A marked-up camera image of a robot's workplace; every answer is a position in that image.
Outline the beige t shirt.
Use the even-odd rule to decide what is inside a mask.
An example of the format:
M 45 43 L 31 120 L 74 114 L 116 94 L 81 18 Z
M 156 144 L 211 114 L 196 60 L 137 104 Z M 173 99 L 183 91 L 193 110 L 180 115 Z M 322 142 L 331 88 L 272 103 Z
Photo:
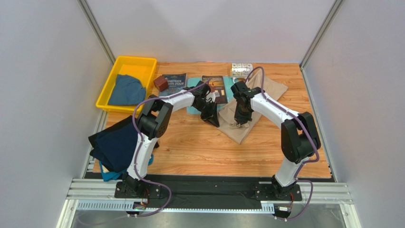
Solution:
M 282 97 L 282 95 L 288 89 L 286 85 L 277 83 L 267 76 L 263 76 L 262 71 L 259 70 L 253 76 L 249 77 L 246 86 L 253 93 L 258 92 L 258 94 L 250 99 L 251 108 L 253 110 L 250 127 L 236 125 L 234 114 L 237 101 L 234 98 L 218 112 L 218 119 L 220 123 L 218 130 L 223 132 L 238 144 L 240 144 L 246 138 L 261 116 L 268 118 L 278 128 L 281 127 L 281 124 L 285 120 L 291 119 L 284 111 L 281 111 L 279 108 L 270 103 L 270 101 L 277 102 L 278 99 Z

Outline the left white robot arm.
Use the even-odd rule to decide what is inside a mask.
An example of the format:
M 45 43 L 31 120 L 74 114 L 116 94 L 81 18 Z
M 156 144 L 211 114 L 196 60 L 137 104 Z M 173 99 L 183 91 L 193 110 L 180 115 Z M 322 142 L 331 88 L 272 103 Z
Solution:
M 185 87 L 169 96 L 151 95 L 141 105 L 141 112 L 133 118 L 133 125 L 138 133 L 135 153 L 127 173 L 123 176 L 124 181 L 130 177 L 130 183 L 135 190 L 141 182 L 151 183 L 145 180 L 149 160 L 158 139 L 167 130 L 172 113 L 193 107 L 200 112 L 202 121 L 214 127 L 220 126 L 215 94 L 208 82 L 199 81 L 197 86 Z

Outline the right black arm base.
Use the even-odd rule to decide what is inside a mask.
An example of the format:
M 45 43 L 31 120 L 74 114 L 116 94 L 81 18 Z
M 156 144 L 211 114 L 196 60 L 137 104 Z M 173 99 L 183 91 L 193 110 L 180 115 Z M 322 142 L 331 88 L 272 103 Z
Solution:
M 300 186 L 293 183 L 287 187 L 281 187 L 270 183 L 256 183 L 253 185 L 255 198 L 261 201 L 302 201 Z

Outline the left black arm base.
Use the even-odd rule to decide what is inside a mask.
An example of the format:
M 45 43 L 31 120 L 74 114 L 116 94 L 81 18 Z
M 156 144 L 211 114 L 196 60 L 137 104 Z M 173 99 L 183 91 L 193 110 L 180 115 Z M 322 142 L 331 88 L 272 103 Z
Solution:
M 118 199 L 159 199 L 162 187 L 145 182 L 130 184 L 120 181 L 116 184 L 114 197 Z

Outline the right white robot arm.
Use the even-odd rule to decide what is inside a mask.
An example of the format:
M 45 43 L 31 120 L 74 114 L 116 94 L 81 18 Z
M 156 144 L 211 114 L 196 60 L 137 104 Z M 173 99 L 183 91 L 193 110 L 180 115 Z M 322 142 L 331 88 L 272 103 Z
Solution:
M 231 87 L 237 105 L 234 119 L 238 124 L 252 120 L 254 112 L 260 113 L 272 121 L 281 130 L 281 150 L 284 159 L 272 184 L 279 191 L 291 188 L 297 180 L 302 167 L 310 162 L 321 146 L 320 137 L 311 113 L 298 113 L 286 108 L 272 99 L 263 89 L 248 88 L 244 82 Z

